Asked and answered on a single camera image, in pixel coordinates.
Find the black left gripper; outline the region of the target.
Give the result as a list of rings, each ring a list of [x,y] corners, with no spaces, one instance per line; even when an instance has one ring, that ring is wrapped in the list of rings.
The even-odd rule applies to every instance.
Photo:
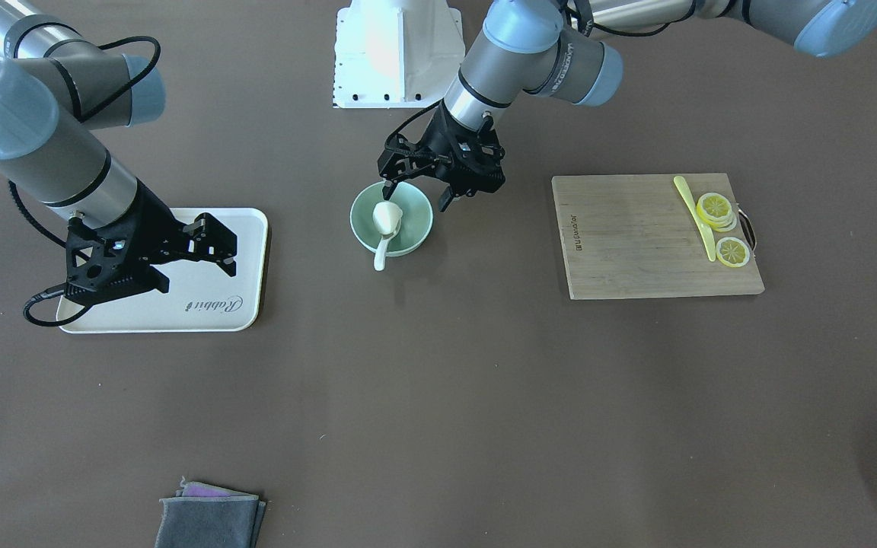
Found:
[[[411,142],[401,130],[435,109],[420,142]],[[505,183],[502,159],[505,149],[498,140],[490,115],[483,116],[479,129],[462,126],[442,100],[421,109],[399,125],[385,139],[385,149],[377,160],[383,178],[382,199],[390,201],[399,183],[426,176],[447,183],[438,201],[446,209],[461,196],[477,192],[496,192]]]

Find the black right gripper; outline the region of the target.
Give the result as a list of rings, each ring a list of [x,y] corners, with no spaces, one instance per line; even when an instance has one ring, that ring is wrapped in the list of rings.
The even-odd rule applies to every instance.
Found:
[[[91,306],[151,290],[167,292],[168,278],[154,265],[178,260],[215,264],[237,275],[238,237],[208,212],[185,225],[143,183],[126,214],[103,228],[69,219],[65,297]]]

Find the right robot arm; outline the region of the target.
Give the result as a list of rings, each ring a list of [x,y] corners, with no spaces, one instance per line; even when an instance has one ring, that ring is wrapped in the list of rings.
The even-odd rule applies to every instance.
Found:
[[[159,58],[95,45],[24,1],[0,1],[0,174],[69,230],[65,281],[45,298],[91,307],[166,292],[159,266],[178,260],[237,272],[232,231],[210,214],[178,221],[94,134],[160,117]]]

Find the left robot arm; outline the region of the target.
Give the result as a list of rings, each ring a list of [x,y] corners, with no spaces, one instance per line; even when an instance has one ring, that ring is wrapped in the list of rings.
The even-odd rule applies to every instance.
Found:
[[[830,58],[877,27],[877,1],[494,1],[445,96],[429,107],[421,139],[400,129],[386,138],[377,161],[383,198],[421,176],[446,184],[441,211],[459,197],[497,191],[505,152],[496,130],[519,94],[605,104],[622,82],[623,59],[592,31],[649,37],[692,17],[731,18]]]

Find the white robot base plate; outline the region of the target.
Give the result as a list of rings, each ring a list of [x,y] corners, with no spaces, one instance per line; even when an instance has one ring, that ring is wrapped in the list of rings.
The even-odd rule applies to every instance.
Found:
[[[465,56],[445,1],[352,1],[336,13],[332,105],[420,109],[441,100]]]

